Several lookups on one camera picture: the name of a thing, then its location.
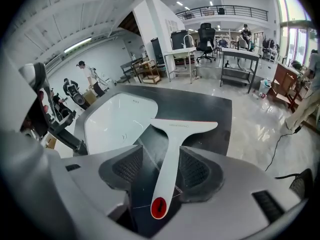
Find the white sink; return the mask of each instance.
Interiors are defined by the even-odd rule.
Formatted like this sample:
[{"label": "white sink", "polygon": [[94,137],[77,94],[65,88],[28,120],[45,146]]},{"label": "white sink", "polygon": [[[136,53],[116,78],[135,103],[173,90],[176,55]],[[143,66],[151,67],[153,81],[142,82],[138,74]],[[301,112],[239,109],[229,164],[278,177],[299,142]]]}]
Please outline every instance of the white sink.
[{"label": "white sink", "polygon": [[89,155],[132,145],[157,112],[158,105],[151,99],[126,93],[113,96],[84,123]]}]

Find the white squeegee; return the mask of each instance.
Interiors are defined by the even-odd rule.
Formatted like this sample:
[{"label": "white squeegee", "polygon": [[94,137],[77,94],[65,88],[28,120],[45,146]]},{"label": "white squeegee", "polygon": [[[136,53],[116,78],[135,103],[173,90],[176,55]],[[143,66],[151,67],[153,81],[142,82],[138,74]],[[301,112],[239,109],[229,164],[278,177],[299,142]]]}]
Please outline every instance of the white squeegee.
[{"label": "white squeegee", "polygon": [[211,131],[218,126],[218,123],[151,119],[150,124],[163,130],[169,140],[168,149],[154,188],[150,208],[152,217],[160,220],[166,216],[175,190],[180,146],[190,135]]}]

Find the white floor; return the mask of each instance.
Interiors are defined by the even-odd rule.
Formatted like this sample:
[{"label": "white floor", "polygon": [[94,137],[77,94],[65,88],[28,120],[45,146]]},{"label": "white floor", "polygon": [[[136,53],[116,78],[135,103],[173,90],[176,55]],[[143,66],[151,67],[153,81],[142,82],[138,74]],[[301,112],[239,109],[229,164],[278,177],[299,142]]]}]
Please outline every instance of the white floor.
[{"label": "white floor", "polygon": [[[190,84],[188,77],[176,77],[171,82],[163,78],[155,88],[169,88],[202,93],[232,100],[232,127],[227,156],[245,160],[265,170],[271,162],[280,128],[291,112],[282,103],[256,99],[248,87],[220,83],[215,79],[197,79]],[[320,160],[320,135],[302,127],[294,135],[281,138],[272,165],[267,170],[271,177],[315,171]],[[281,179],[289,187],[293,178]]]}]

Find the fluorescent light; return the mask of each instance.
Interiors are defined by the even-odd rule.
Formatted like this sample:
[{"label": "fluorescent light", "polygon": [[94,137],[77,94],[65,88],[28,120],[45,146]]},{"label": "fluorescent light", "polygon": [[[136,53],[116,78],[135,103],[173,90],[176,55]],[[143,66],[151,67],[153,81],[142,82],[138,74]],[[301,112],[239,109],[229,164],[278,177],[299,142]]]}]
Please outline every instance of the fluorescent light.
[{"label": "fluorescent light", "polygon": [[85,40],[83,40],[81,42],[78,42],[78,43],[72,45],[71,47],[69,47],[68,49],[65,49],[64,53],[66,54],[67,52],[71,51],[72,49],[74,49],[74,48],[76,48],[76,47],[78,47],[80,45],[83,45],[84,43],[89,42],[90,40],[91,40],[91,37],[89,37],[89,38],[87,38],[87,39],[85,39]]}]

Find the bucket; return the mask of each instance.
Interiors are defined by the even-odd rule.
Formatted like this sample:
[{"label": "bucket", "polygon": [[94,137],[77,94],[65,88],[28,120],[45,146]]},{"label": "bucket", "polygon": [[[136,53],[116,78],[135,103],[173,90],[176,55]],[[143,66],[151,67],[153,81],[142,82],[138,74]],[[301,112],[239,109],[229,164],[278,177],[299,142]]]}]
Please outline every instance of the bucket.
[{"label": "bucket", "polygon": [[266,85],[266,83],[269,84],[269,82],[266,79],[260,81],[259,93],[263,93],[266,95],[269,92],[271,86]]}]

